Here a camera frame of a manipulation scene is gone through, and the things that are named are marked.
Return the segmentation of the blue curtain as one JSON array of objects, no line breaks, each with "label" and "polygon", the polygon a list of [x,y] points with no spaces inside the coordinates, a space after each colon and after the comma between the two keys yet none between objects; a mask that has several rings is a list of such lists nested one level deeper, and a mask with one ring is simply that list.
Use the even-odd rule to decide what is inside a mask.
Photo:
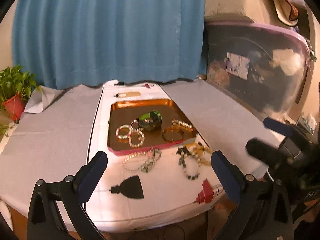
[{"label": "blue curtain", "polygon": [[12,58],[46,87],[193,80],[205,0],[18,0]]}]

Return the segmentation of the beige fabric storage box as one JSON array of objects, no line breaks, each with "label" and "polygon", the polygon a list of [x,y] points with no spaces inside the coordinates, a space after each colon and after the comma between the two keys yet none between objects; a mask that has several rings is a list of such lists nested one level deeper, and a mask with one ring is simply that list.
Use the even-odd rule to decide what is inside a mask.
[{"label": "beige fabric storage box", "polygon": [[204,20],[285,26],[278,19],[273,0],[205,0]]}]

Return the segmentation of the orange metal tray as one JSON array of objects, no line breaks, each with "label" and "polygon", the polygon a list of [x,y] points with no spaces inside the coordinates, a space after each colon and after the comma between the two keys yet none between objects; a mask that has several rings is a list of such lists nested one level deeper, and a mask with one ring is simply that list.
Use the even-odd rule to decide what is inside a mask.
[{"label": "orange metal tray", "polygon": [[171,99],[120,101],[111,105],[107,147],[116,156],[193,142],[198,131]]}]

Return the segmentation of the clear storage bin purple lid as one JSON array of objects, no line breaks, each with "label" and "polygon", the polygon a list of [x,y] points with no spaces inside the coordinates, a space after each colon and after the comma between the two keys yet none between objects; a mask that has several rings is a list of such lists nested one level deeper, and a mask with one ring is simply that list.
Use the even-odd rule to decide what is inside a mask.
[{"label": "clear storage bin purple lid", "polygon": [[207,82],[260,113],[285,113],[295,103],[310,66],[306,39],[257,23],[207,25]]}]

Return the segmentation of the patterned hanging bag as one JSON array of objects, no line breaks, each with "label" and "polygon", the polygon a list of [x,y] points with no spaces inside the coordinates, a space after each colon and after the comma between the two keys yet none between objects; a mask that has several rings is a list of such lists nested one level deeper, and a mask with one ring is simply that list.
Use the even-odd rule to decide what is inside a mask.
[{"label": "patterned hanging bag", "polygon": [[272,0],[277,19],[288,27],[295,27],[299,22],[300,10],[306,9],[304,0]]}]

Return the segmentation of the grey white table cloth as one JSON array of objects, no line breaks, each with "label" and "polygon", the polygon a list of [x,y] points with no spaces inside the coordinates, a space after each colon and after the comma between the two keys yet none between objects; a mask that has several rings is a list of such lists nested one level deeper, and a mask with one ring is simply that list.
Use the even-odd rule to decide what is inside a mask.
[{"label": "grey white table cloth", "polygon": [[196,204],[195,198],[208,180],[217,185],[212,168],[189,160],[189,180],[178,164],[177,146],[162,139],[161,132],[146,134],[143,151],[159,148],[162,155],[148,173],[139,172],[144,198],[134,200],[110,189],[136,174],[141,159],[125,166],[125,156],[134,152],[127,142],[116,138],[116,129],[134,118],[158,110],[163,127],[172,119],[194,126],[185,143],[199,141],[220,150],[244,174],[260,178],[266,166],[245,150],[257,137],[273,146],[281,136],[274,134],[250,111],[203,80],[177,81],[169,85],[119,86],[109,81],[99,88],[78,86],[39,114],[25,113],[1,153],[1,199],[27,215],[34,186],[39,179],[61,181],[74,175],[98,151],[108,157],[105,173],[85,209],[102,231],[144,230],[195,217],[213,207]]}]

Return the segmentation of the green black smartwatch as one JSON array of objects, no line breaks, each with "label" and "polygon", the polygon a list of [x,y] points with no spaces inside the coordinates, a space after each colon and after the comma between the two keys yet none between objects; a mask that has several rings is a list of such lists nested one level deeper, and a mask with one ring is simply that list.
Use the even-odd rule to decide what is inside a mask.
[{"label": "green black smartwatch", "polygon": [[161,126],[162,115],[157,110],[143,114],[138,118],[138,127],[144,131],[154,131],[160,129]]}]

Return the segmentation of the pearl safety pin brooch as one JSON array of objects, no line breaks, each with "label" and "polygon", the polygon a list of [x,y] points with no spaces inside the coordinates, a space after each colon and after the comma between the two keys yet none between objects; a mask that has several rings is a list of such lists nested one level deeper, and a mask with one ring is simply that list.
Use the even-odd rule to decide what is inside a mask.
[{"label": "pearl safety pin brooch", "polygon": [[187,122],[183,122],[181,120],[172,119],[172,125],[177,126],[183,130],[192,132],[194,130],[194,127],[192,124],[189,124]]}]

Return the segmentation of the potted green plant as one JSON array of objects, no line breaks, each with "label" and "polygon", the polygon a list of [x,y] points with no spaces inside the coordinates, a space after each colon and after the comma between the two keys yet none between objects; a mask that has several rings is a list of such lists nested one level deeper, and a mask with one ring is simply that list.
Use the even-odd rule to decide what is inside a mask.
[{"label": "potted green plant", "polygon": [[35,75],[23,71],[21,65],[1,70],[1,111],[5,111],[13,125],[1,124],[1,135],[8,137],[8,130],[15,127],[33,91],[41,91]]}]

